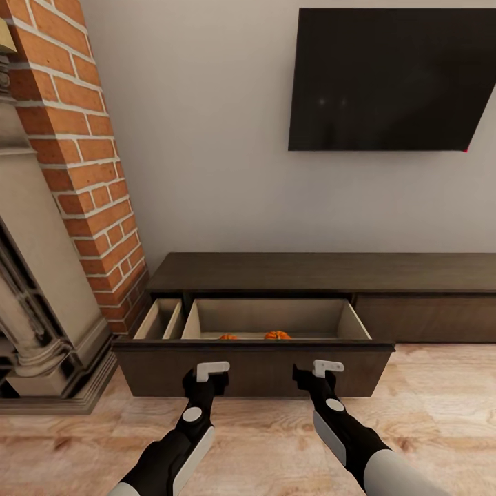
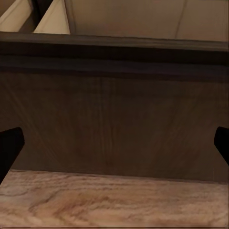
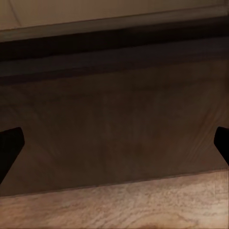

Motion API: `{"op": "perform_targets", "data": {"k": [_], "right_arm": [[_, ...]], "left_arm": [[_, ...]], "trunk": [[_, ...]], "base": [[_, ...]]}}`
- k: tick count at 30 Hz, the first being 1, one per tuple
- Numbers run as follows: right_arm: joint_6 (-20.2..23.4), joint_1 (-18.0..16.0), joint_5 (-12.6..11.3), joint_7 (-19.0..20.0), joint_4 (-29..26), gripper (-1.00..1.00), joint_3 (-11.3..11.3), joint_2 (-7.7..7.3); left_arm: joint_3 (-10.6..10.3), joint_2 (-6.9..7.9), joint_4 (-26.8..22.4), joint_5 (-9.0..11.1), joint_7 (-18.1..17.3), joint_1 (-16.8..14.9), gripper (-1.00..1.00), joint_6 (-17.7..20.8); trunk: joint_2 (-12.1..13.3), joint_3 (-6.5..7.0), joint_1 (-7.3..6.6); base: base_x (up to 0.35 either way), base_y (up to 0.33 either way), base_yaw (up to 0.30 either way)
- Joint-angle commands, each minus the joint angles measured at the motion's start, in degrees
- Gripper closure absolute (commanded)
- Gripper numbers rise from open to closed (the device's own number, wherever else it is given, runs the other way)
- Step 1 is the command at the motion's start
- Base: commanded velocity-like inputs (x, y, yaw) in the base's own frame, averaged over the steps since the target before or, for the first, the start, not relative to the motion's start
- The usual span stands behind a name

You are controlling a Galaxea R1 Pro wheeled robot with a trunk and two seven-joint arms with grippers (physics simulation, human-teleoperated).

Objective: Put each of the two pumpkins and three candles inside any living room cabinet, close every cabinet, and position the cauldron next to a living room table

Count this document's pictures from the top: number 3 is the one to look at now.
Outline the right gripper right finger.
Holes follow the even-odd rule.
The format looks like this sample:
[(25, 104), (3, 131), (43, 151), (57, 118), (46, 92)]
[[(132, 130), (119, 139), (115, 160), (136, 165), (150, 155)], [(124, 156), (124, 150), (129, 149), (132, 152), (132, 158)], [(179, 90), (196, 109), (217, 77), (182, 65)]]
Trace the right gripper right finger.
[(224, 127), (218, 127), (215, 138), (214, 145), (224, 157), (229, 165), (229, 129)]

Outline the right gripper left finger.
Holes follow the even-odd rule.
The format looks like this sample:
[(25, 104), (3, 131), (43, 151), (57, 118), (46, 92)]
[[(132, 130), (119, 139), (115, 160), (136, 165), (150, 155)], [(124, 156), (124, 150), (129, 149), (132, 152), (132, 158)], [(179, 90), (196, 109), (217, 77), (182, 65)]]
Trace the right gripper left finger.
[(0, 184), (10, 170), (25, 140), (21, 127), (0, 132)]

